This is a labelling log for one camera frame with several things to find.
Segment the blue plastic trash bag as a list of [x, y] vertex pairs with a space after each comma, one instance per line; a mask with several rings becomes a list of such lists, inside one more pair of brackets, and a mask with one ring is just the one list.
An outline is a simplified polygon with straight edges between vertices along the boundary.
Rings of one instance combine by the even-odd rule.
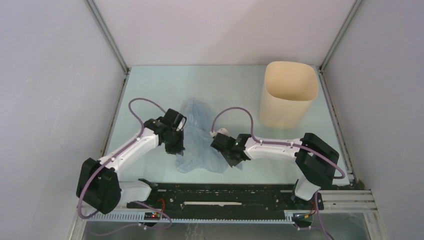
[[215, 118], [213, 110], [204, 102], [195, 98], [186, 100], [181, 113], [187, 117], [183, 127], [183, 155], [176, 156], [176, 169], [187, 174], [204, 169], [208, 172], [222, 174], [229, 168], [224, 157], [211, 147], [213, 138], [210, 134]]

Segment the beige trash bin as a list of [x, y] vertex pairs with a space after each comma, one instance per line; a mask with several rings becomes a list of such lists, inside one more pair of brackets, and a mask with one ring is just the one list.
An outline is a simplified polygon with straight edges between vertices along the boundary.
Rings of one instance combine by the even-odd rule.
[[274, 61], [266, 66], [259, 121], [269, 128], [293, 129], [319, 94], [319, 81], [310, 65]]

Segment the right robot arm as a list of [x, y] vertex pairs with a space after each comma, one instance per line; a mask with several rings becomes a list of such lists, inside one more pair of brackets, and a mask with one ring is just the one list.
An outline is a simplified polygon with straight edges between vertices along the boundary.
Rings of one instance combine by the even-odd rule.
[[286, 140], [256, 138], [248, 133], [234, 138], [225, 128], [212, 131], [210, 135], [210, 146], [221, 153], [230, 167], [256, 159], [288, 161], [297, 165], [301, 176], [290, 196], [291, 204], [297, 209], [308, 206], [320, 189], [331, 187], [337, 178], [336, 172], [340, 173], [339, 179], [346, 176], [338, 167], [339, 153], [310, 132], [301, 138]]

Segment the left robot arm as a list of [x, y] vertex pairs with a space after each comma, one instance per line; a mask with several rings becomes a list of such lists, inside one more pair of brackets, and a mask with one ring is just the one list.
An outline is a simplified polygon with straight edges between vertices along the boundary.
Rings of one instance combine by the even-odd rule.
[[164, 146], [168, 155], [183, 155], [184, 126], [187, 117], [174, 109], [149, 119], [142, 129], [117, 150], [99, 159], [88, 158], [81, 166], [76, 188], [78, 208], [87, 203], [97, 213], [108, 214], [118, 205], [139, 201], [153, 208], [158, 194], [153, 183], [139, 179], [121, 181], [123, 172], [149, 151]]

